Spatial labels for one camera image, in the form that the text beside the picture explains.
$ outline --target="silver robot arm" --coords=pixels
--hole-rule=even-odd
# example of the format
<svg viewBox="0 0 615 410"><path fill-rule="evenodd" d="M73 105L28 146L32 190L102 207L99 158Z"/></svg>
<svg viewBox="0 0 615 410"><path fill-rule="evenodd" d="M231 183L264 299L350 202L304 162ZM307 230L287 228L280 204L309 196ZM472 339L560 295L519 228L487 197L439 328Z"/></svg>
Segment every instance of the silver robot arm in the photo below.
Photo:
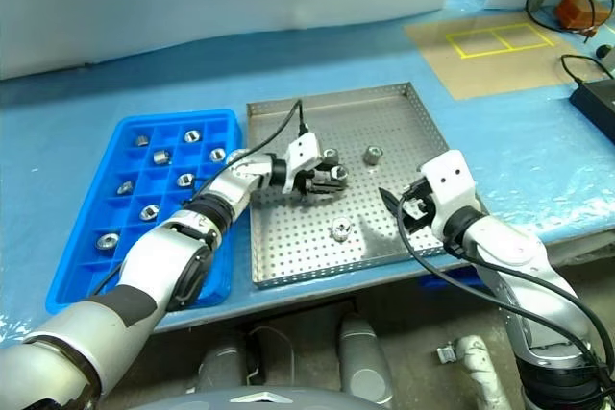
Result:
<svg viewBox="0 0 615 410"><path fill-rule="evenodd" d="M322 163L318 140L307 132L283 158L253 154L224 169L133 245L116 287L72 304L22 344L0 350L0 408L93 408L128 370L164 314L196 299L214 251L252 192L275 185L283 193L344 187L344 168Z"/></svg>
<svg viewBox="0 0 615 410"><path fill-rule="evenodd" d="M423 178L410 187L416 191L412 199L430 210L433 234L449 253L465 253L476 260L539 277L575 294L554 271L545 246L536 236L482 211L461 152L449 151L436 157L420 172ZM477 270L496 298L565 326L591 347L590 322L574 304L535 283L491 269ZM537 322L505 311L503 314L528 408L596 408L595 401L585 406L565 406L566 402L583 401L601 389L597 378L587 372L588 364L580 350Z"/></svg>

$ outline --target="stainless steel tray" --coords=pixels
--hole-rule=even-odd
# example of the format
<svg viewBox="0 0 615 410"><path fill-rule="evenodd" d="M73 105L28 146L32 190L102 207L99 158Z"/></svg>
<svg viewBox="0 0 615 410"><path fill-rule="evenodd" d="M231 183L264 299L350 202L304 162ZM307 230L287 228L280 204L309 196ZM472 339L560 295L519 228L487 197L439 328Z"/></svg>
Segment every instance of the stainless steel tray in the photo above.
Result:
<svg viewBox="0 0 615 410"><path fill-rule="evenodd" d="M448 149L412 85L396 84L302 97L306 122L323 149L335 148L350 172L348 188L336 195L283 196L277 190L255 194L251 205L252 280L258 287L330 276L407 257L393 216L379 187L400 195L418 177L417 166ZM248 105L249 142L254 146L282 122L296 99ZM298 118L265 150L283 154L297 136ZM368 145L384 149L369 167ZM353 223L349 239L331 238L334 218ZM429 228L412 236L413 247L428 255L441 251Z"/></svg>

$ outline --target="black box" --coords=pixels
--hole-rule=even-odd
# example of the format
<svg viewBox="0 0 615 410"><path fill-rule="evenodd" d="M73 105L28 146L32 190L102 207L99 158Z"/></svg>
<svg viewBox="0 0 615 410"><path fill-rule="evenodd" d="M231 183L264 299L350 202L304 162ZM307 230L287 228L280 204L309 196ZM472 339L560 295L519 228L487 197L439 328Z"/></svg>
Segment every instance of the black box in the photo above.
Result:
<svg viewBox="0 0 615 410"><path fill-rule="evenodd" d="M579 84L570 102L615 143L615 80Z"/></svg>

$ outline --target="metal nut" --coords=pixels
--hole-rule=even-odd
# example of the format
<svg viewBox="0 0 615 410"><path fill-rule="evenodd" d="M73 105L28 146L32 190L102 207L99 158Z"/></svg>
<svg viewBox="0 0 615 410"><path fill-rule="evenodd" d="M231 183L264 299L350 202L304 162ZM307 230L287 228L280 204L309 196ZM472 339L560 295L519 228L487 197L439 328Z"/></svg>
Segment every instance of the metal nut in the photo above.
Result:
<svg viewBox="0 0 615 410"><path fill-rule="evenodd" d="M222 148L216 148L209 153L209 160L212 162L221 162L226 157L227 153Z"/></svg>
<svg viewBox="0 0 615 410"><path fill-rule="evenodd" d="M363 153L363 161L368 165L376 165L383 154L384 151L380 146L368 146Z"/></svg>
<svg viewBox="0 0 615 410"><path fill-rule="evenodd" d="M331 223L331 237L336 242L345 242L350 235L353 223L346 217L335 218Z"/></svg>
<svg viewBox="0 0 615 410"><path fill-rule="evenodd" d="M336 165L331 169L331 178L344 184L348 179L348 170L343 165Z"/></svg>
<svg viewBox="0 0 615 410"><path fill-rule="evenodd" d="M326 165L337 165L339 163L339 153L334 148L328 148L323 152L323 163Z"/></svg>
<svg viewBox="0 0 615 410"><path fill-rule="evenodd" d="M180 187L190 187L194 183L194 175L184 173L177 178L177 185Z"/></svg>
<svg viewBox="0 0 615 410"><path fill-rule="evenodd" d="M186 143L196 143L201 141L201 132L198 130L188 130L184 135L184 141Z"/></svg>
<svg viewBox="0 0 615 410"><path fill-rule="evenodd" d="M171 153L168 151L156 151L154 152L154 163L157 165L164 165L166 163L170 163L171 161Z"/></svg>
<svg viewBox="0 0 615 410"><path fill-rule="evenodd" d="M152 221L155 220L160 212L160 207L156 204L150 204L145 206L141 212L138 214L138 217L141 221Z"/></svg>
<svg viewBox="0 0 615 410"><path fill-rule="evenodd" d="M132 181L124 181L122 182L115 191L118 196L123 196L124 194L130 194L135 189L135 185Z"/></svg>
<svg viewBox="0 0 615 410"><path fill-rule="evenodd" d="M101 235L96 241L96 248L98 250L113 250L119 240L119 234L115 232L109 232L108 234Z"/></svg>
<svg viewBox="0 0 615 410"><path fill-rule="evenodd" d="M145 134L140 134L135 140L135 146L142 148L150 144L150 138L148 138Z"/></svg>
<svg viewBox="0 0 615 410"><path fill-rule="evenodd" d="M239 156L241 156L242 154L245 154L249 151L249 149L235 149L233 152L231 152L228 156L227 156L227 164L231 163L232 161L234 161L236 158L238 158Z"/></svg>
<svg viewBox="0 0 615 410"><path fill-rule="evenodd" d="M457 361L457 355L455 354L455 347L453 346L453 343L449 343L442 348L438 348L436 352L438 353L438 358L440 359L441 364L448 364Z"/></svg>

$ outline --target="table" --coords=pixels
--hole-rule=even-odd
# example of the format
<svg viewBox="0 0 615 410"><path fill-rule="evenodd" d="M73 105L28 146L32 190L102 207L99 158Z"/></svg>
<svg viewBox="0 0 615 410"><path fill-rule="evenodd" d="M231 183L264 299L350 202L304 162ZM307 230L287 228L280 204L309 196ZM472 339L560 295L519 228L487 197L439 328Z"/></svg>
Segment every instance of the table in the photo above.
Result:
<svg viewBox="0 0 615 410"><path fill-rule="evenodd" d="M615 146L572 105L572 85L454 101L406 37L416 21L489 14L484 0L378 23L225 36L85 68L1 83L0 346L48 318L44 299L115 125L129 115L233 109L249 102L411 81L460 149L492 213L545 242L615 227ZM615 36L606 28L582 53ZM258 290L247 216L238 223L234 288L222 304L173 313L158 331L421 274L414 261ZM438 256L436 265L455 261Z"/></svg>

